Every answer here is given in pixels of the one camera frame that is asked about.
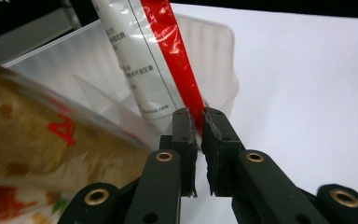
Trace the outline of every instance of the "food wrapper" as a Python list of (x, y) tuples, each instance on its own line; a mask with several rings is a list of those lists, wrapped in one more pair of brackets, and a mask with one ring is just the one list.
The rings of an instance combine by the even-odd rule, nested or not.
[(0, 67), (0, 185), (120, 189), (141, 175), (149, 152), (106, 119)]
[(0, 186), (0, 224), (56, 224), (71, 200), (45, 189)]

